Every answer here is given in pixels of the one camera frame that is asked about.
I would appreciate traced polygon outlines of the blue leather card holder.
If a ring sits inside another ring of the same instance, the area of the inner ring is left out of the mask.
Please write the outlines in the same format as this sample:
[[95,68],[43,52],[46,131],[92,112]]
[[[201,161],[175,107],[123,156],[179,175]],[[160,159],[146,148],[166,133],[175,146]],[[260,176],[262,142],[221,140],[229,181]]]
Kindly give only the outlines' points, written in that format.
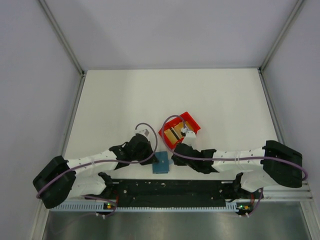
[[173,161],[169,158],[167,151],[159,151],[154,154],[158,159],[158,162],[152,164],[153,174],[168,174],[170,171],[170,165]]

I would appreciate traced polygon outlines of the red plastic bin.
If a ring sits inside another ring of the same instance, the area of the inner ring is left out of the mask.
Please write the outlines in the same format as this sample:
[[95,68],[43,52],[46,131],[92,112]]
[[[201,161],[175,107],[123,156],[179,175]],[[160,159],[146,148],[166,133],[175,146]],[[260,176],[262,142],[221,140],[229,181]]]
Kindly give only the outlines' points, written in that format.
[[189,114],[188,111],[182,113],[179,117],[171,117],[169,121],[164,124],[159,130],[158,134],[162,137],[164,135],[164,142],[170,149],[174,149],[178,143],[181,143],[184,139],[182,135],[182,129],[184,128],[184,123],[186,127],[193,131],[195,134],[201,129],[194,118]]

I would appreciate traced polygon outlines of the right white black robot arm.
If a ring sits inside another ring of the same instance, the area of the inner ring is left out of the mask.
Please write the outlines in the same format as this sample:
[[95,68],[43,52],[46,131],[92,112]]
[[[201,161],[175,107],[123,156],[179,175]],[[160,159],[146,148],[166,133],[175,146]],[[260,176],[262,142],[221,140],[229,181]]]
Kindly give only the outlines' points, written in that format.
[[302,154],[275,140],[243,151],[199,151],[179,143],[172,153],[177,166],[188,166],[208,180],[232,181],[239,198],[269,186],[300,188],[308,176],[302,167]]

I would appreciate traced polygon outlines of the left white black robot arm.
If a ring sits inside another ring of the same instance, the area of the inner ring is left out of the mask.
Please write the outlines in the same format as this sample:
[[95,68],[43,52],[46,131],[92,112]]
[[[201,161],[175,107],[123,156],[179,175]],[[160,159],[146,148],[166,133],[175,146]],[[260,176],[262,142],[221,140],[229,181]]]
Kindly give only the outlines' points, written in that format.
[[47,209],[53,209],[67,199],[94,195],[109,198],[114,191],[107,174],[133,164],[150,165],[159,160],[145,134],[137,133],[129,141],[82,158],[54,157],[34,178],[36,197]]

